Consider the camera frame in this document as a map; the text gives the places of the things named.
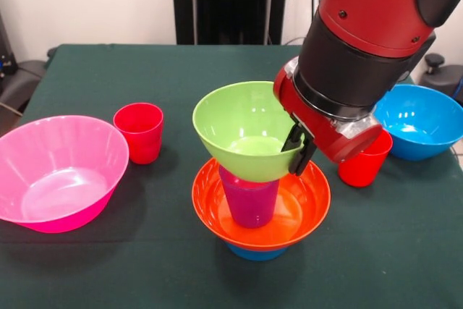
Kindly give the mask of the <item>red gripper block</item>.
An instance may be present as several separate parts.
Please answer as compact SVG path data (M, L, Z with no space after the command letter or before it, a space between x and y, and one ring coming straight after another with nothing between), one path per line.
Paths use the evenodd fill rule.
M289 173L300 176L316 149L335 163L346 161L370 146L383 128L371 113L356 121L340 121L307 105L294 84L297 68L297 57L281 68L273 94L294 121L281 152L301 148L289 165Z

